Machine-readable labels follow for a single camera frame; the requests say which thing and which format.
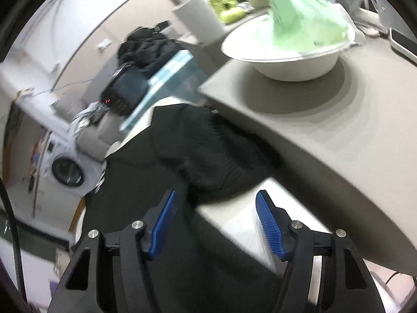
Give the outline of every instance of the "black clothing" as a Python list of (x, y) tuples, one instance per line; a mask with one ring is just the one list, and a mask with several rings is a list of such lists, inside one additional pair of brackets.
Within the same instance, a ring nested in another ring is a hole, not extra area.
[(139, 28), (130, 34), (118, 51), (119, 64), (133, 62), (150, 79), (179, 50), (184, 49), (174, 40), (156, 32), (154, 28)]
[(277, 155), (259, 138), (208, 109), (156, 107), (151, 126), (107, 158), (83, 236), (122, 230), (173, 189), (178, 212), (162, 254), (148, 263), (162, 312), (272, 312), (280, 279), (194, 210), (254, 187), (272, 161)]

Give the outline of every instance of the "white container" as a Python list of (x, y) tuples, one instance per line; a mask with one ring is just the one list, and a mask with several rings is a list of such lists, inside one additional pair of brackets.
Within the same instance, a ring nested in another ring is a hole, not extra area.
[(224, 35), (224, 26), (205, 0), (188, 0), (175, 6), (172, 12), (203, 45), (209, 45)]
[[(314, 51), (298, 53), (262, 47), (251, 34), (260, 29), (272, 30), (270, 22), (269, 15), (262, 15), (241, 25), (223, 42), (223, 53), (233, 59), (253, 62), (260, 73), (272, 79), (307, 81), (328, 73), (335, 66), (339, 52), (349, 48), (355, 40), (355, 29), (348, 24), (349, 34), (346, 41)], [(265, 33), (265, 36), (272, 36), (272, 31)]]
[(339, 51), (311, 59), (287, 62), (254, 62), (263, 75), (279, 81), (307, 81), (331, 71), (337, 62)]

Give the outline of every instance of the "kitchen counter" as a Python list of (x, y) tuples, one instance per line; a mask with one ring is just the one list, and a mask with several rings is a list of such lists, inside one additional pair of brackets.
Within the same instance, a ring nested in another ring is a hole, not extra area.
[(271, 80), (232, 59), (201, 91), (281, 153), (297, 180), (287, 189), (327, 227), (345, 229), (364, 258), (417, 276), (416, 81), (388, 40), (367, 38), (312, 81)]

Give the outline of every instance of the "washing machine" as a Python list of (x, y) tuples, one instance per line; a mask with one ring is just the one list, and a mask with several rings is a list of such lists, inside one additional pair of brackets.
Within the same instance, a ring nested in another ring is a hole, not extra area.
[(50, 134), (41, 163), (41, 178), (84, 196), (95, 187), (103, 170), (103, 164), (75, 151), (71, 141), (54, 132)]

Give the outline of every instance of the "paper towel roll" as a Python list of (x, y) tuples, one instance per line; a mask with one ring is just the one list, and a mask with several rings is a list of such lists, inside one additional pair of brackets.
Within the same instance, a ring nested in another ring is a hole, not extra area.
[(189, 0), (172, 11), (203, 45), (213, 43), (224, 34), (224, 26), (205, 0)]

